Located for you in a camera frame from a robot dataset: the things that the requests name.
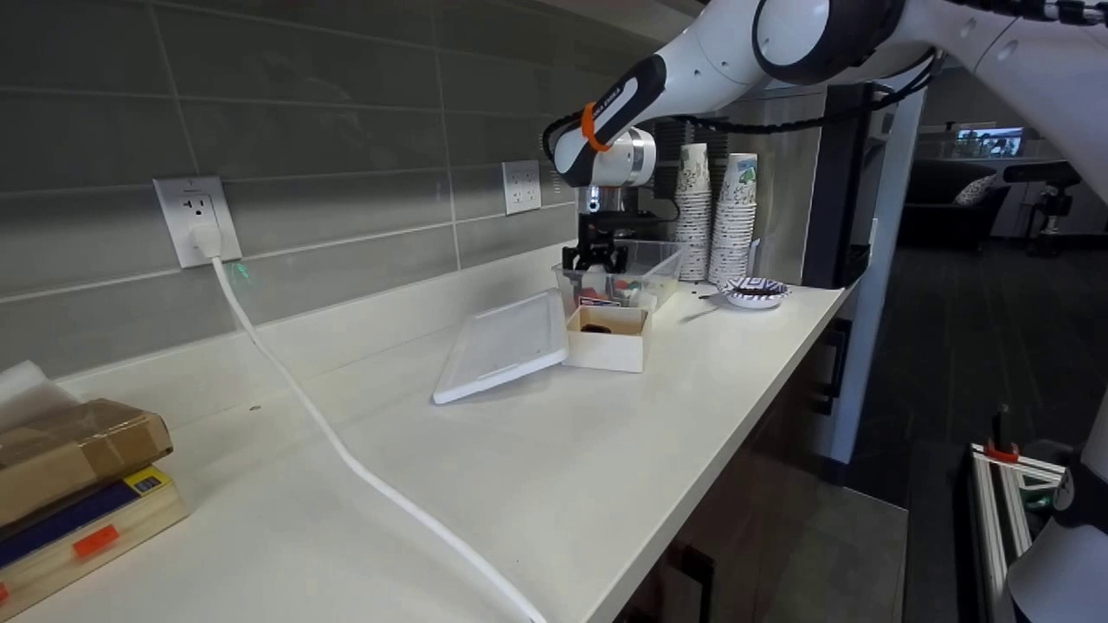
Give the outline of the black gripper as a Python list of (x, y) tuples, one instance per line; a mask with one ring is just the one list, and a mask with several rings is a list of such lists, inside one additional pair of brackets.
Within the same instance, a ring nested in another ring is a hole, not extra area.
[(577, 271), (602, 268), (604, 272), (626, 271), (626, 248), (618, 235), (630, 227), (630, 209), (622, 187), (581, 187), (577, 192)]

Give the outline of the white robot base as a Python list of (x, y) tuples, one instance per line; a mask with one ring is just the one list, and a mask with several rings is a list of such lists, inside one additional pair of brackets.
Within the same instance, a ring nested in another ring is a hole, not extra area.
[(1007, 591), (1028, 623), (1108, 623), (1108, 396)]

